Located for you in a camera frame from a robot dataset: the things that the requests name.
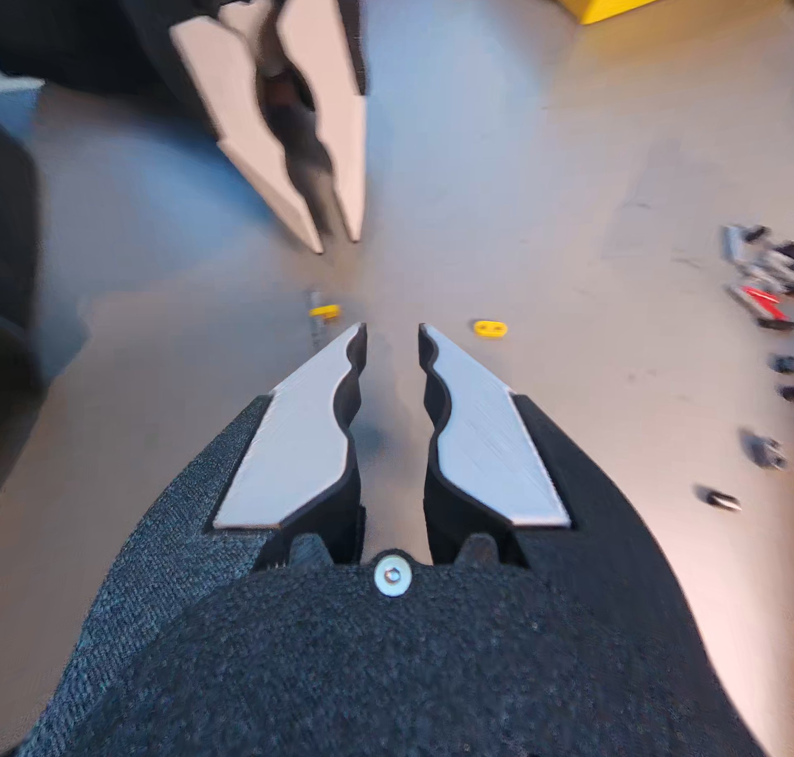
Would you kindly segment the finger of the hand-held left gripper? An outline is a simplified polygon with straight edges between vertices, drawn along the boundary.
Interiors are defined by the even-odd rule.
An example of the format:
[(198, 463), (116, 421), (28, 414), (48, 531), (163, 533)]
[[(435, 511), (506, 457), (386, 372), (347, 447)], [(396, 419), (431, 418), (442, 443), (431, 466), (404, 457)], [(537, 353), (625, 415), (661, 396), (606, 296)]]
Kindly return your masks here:
[(256, 68), (244, 40), (205, 16), (172, 26), (169, 33), (222, 153), (293, 236), (322, 254), (310, 210), (288, 176), (283, 146), (261, 113)]
[(277, 20), (287, 58), (308, 84), (315, 132), (330, 155), (347, 235), (361, 240), (366, 194), (366, 98), (338, 0), (286, 0)]

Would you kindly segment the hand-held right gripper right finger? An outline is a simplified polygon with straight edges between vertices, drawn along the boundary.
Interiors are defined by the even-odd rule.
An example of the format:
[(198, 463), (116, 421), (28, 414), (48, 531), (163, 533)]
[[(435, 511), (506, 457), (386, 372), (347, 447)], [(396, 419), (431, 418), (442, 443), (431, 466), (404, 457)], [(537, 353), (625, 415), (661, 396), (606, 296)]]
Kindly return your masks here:
[(566, 532), (571, 515), (512, 388), (428, 323), (419, 325), (423, 404), (433, 425), (423, 512), (435, 564), (486, 534), (502, 563), (524, 564), (518, 533)]

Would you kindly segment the grey connector piece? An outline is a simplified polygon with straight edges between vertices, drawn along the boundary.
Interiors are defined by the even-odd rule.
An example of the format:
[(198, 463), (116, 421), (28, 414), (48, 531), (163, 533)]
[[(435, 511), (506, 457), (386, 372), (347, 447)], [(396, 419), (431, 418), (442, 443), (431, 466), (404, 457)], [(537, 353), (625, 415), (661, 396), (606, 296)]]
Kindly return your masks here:
[(749, 458), (764, 470), (785, 471), (789, 464), (782, 445), (775, 439), (752, 431), (741, 433), (741, 444)]

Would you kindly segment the person's black hoodie torso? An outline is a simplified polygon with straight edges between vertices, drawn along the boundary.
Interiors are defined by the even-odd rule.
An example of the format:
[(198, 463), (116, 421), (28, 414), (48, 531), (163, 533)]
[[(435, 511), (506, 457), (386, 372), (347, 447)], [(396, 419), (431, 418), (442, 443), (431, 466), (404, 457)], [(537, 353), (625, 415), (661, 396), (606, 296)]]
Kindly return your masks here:
[(123, 0), (2, 0), (2, 482), (51, 381), (89, 334), (83, 299), (137, 286), (160, 263), (129, 206), (127, 135), (187, 112), (155, 71)]

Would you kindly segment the pile of loose building pieces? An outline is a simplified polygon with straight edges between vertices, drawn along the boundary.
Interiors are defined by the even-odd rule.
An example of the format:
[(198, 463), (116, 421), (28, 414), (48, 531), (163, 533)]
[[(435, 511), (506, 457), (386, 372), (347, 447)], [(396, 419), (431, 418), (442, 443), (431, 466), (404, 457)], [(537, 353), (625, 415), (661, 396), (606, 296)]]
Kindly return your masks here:
[(767, 365), (789, 380), (777, 392), (792, 403), (792, 240), (776, 239), (768, 226), (728, 224), (722, 227), (722, 252), (736, 273), (727, 286), (729, 296), (761, 330), (785, 338), (788, 350), (771, 353)]

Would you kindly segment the grey desk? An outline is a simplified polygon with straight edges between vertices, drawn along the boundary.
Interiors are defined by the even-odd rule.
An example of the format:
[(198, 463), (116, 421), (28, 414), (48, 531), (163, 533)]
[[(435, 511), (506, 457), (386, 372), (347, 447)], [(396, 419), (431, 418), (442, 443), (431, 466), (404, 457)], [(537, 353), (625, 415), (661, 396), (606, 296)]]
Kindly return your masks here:
[[(305, 252), (203, 131), (118, 158), (158, 261), (82, 300), (83, 348), (2, 483), (2, 751), (56, 687), (106, 571), (167, 484), (312, 354), (311, 289), (368, 325), (352, 424), (364, 560), (430, 562), (418, 325), (530, 396), (621, 488), (770, 755), (792, 755), (792, 405), (781, 336), (727, 295), (720, 229), (792, 239), (792, 11), (667, 0), (578, 27), (551, 0), (365, 0), (362, 240)], [(503, 322), (502, 339), (474, 335)], [(698, 500), (707, 488), (741, 513)]]

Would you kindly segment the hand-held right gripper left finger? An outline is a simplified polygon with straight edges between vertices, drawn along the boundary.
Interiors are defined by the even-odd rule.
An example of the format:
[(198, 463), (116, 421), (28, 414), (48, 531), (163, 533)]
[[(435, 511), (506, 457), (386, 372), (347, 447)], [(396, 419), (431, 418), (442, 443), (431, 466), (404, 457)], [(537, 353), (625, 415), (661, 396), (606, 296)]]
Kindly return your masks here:
[(267, 394), (213, 514), (217, 532), (271, 531), (260, 562), (318, 534), (333, 562), (360, 562), (366, 512), (350, 426), (361, 406), (368, 327), (353, 324)]

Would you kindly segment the black connector piece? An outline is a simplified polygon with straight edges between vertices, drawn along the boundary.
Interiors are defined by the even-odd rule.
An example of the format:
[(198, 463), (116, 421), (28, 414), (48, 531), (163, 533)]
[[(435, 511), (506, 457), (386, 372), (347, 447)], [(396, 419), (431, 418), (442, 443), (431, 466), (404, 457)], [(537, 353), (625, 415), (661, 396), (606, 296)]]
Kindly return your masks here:
[(711, 507), (733, 513), (741, 513), (742, 511), (742, 505), (738, 498), (720, 492), (719, 490), (698, 485), (696, 486), (695, 493), (698, 500), (710, 505)]

